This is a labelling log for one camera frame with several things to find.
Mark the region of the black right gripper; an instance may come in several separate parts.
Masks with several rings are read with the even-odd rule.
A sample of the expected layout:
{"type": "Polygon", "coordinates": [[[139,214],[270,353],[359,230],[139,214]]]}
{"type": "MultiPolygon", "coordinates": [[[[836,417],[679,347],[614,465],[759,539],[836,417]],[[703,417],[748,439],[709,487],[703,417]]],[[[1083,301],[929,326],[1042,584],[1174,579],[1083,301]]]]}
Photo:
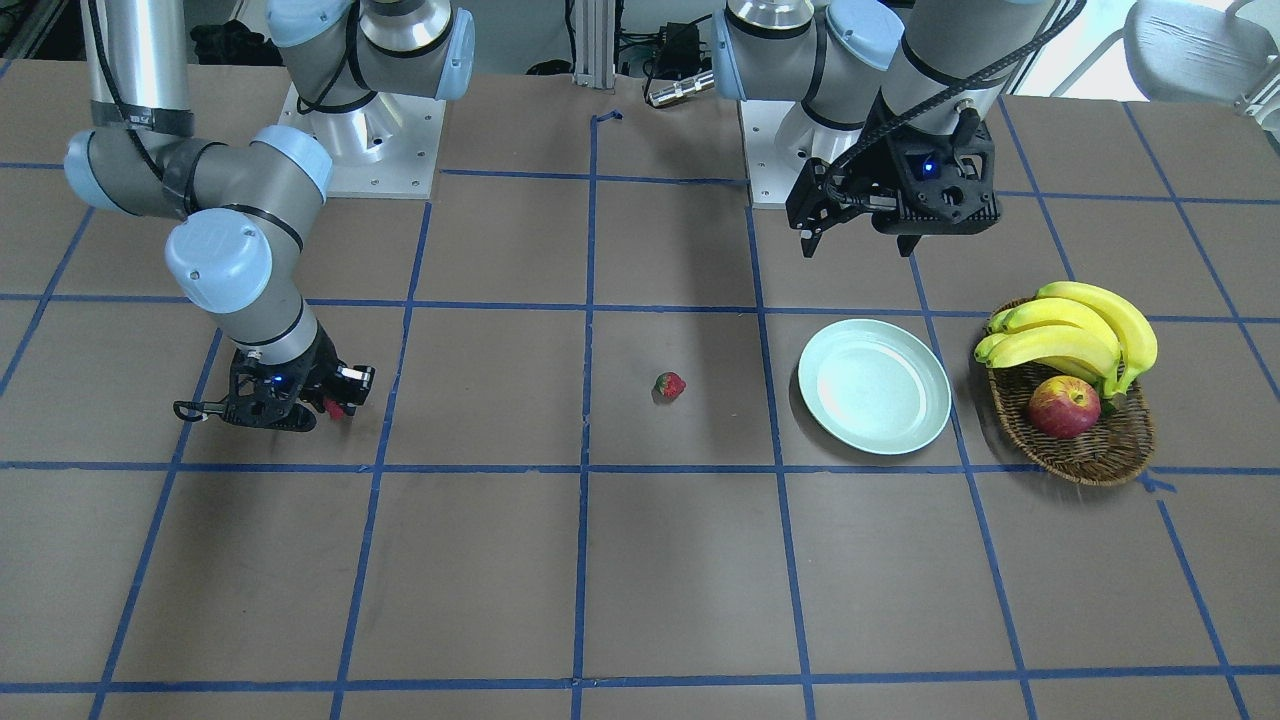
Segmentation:
{"type": "MultiPolygon", "coordinates": [[[[340,364],[334,343],[324,329],[298,357],[279,365],[253,360],[237,350],[230,363],[228,395],[221,419],[236,427],[311,432],[317,424],[317,386],[340,364]]],[[[369,397],[365,380],[326,380],[326,396],[356,413],[369,397]]]]}

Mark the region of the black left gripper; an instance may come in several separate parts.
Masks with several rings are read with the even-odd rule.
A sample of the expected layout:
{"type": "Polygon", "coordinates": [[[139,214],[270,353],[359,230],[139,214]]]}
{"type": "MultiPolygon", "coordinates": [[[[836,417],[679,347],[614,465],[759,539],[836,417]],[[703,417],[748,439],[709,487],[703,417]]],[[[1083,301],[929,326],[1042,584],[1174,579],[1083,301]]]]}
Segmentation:
{"type": "MultiPolygon", "coordinates": [[[[978,234],[1000,222],[995,192],[995,143],[972,100],[950,106],[957,124],[931,135],[904,124],[868,151],[870,177],[893,197],[893,208],[874,210],[872,225],[896,234],[901,258],[911,258],[925,236],[978,234]]],[[[801,252],[812,259],[823,231],[799,231],[801,252]]]]}

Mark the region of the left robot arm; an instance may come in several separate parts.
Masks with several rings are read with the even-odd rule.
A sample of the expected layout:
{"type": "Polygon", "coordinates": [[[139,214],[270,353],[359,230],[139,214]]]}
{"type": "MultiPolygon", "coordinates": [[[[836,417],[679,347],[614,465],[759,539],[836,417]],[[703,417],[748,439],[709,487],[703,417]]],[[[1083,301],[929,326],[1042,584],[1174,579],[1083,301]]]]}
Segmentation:
{"type": "Polygon", "coordinates": [[[783,202],[801,251],[858,217],[897,240],[1000,222],[986,117],[1007,77],[1062,28],[1050,1],[728,1],[716,13],[717,90],[792,104],[783,202]]]}

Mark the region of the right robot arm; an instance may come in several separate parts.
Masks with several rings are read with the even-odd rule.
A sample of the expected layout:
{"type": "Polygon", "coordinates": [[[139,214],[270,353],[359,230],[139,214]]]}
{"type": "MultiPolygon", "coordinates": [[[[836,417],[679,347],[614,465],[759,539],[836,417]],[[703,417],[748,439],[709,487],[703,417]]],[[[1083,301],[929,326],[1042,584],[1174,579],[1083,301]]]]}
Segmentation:
{"type": "Polygon", "coordinates": [[[183,421],[307,432],[355,415],[375,370],[343,363],[294,282],[335,165],[380,161],[403,133],[396,95],[457,100],[474,17],[449,1],[270,1],[268,29],[308,129],[243,147],[195,136],[178,1],[83,1],[93,127],[64,172],[92,208],[172,218],[166,266],[234,345],[227,396],[178,401],[183,421]]]}

